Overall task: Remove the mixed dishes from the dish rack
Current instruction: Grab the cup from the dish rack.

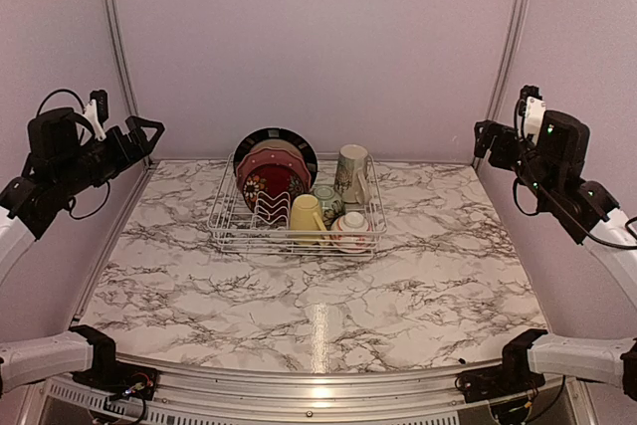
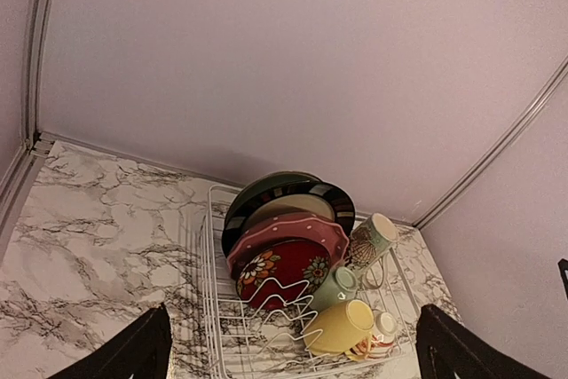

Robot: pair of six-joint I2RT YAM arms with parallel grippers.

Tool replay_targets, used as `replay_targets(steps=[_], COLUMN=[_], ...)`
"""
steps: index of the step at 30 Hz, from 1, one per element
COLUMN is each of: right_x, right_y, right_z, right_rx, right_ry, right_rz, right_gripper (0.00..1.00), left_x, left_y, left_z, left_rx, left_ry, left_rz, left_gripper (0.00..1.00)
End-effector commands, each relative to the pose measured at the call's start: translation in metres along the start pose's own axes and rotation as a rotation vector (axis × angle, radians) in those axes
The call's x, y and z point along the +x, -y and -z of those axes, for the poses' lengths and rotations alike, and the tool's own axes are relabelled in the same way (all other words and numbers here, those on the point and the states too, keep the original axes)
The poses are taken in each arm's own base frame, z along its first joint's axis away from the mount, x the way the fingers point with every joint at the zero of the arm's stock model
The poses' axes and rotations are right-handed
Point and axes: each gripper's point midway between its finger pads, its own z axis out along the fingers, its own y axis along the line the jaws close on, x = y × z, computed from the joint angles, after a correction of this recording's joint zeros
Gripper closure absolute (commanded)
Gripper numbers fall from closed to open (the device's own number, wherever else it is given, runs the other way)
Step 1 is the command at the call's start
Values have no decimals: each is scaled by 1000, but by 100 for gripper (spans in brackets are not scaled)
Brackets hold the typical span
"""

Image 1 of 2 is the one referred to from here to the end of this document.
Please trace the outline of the tall seashell ceramic mug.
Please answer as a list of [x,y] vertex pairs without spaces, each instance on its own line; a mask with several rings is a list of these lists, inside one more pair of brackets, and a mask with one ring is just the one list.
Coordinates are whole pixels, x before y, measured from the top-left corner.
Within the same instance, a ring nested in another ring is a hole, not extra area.
[[368,181],[369,153],[358,144],[344,145],[338,154],[334,189],[345,203],[367,204],[371,199]]

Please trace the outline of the red floral plate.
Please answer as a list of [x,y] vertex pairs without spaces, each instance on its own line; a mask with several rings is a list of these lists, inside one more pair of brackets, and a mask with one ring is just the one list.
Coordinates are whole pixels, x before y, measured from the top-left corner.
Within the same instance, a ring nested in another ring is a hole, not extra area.
[[289,166],[266,164],[250,171],[242,180],[240,190],[247,207],[254,211],[258,200],[274,200],[287,193],[294,201],[308,192],[308,186]]

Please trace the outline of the yellow ceramic mug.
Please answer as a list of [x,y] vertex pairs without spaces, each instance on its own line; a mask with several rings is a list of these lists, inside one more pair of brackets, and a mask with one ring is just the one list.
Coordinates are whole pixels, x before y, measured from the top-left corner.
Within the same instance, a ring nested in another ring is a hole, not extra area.
[[318,200],[311,194],[298,196],[290,213],[290,231],[292,240],[301,246],[318,245],[327,228],[322,221]]

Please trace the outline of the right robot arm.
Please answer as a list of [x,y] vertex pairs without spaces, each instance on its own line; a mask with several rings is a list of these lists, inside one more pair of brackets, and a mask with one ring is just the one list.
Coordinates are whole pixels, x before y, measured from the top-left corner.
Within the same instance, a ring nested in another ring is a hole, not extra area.
[[[636,300],[636,234],[632,219],[599,182],[581,178],[588,127],[559,111],[547,111],[534,140],[520,128],[492,120],[474,126],[474,153],[500,169],[536,198],[537,213],[551,214],[571,239],[613,277],[629,301]],[[636,340],[582,339],[531,328],[502,351],[493,383],[504,393],[540,386],[553,373],[601,382],[636,396]]]

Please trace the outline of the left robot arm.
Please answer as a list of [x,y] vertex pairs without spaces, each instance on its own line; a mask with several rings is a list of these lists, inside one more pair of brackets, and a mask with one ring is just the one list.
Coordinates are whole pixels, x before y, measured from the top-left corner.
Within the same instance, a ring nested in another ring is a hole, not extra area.
[[[129,116],[127,132],[105,129],[107,93],[93,91],[80,110],[38,108],[27,125],[30,151],[19,176],[1,192],[1,275],[14,269],[58,214],[72,212],[85,190],[108,185],[147,158],[165,131],[162,122]],[[87,325],[59,334],[4,342],[1,391],[70,373],[81,384],[128,389],[129,365],[112,338]]]

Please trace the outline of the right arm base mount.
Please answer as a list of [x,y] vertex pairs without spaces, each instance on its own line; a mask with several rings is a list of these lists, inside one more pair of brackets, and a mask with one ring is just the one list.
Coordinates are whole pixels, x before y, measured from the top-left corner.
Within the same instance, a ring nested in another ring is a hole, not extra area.
[[537,391],[544,386],[544,376],[530,369],[528,352],[533,343],[546,334],[546,329],[530,328],[503,347],[499,365],[460,372],[456,376],[455,387],[463,394],[465,402],[474,403]]

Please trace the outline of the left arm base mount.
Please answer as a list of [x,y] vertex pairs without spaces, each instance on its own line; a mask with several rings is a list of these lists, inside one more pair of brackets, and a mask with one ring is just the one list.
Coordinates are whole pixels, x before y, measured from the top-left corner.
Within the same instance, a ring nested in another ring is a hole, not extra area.
[[159,376],[156,368],[117,360],[115,341],[91,326],[76,325],[70,331],[82,336],[93,351],[90,367],[72,373],[76,382],[107,391],[112,399],[131,395],[147,401],[153,398]]

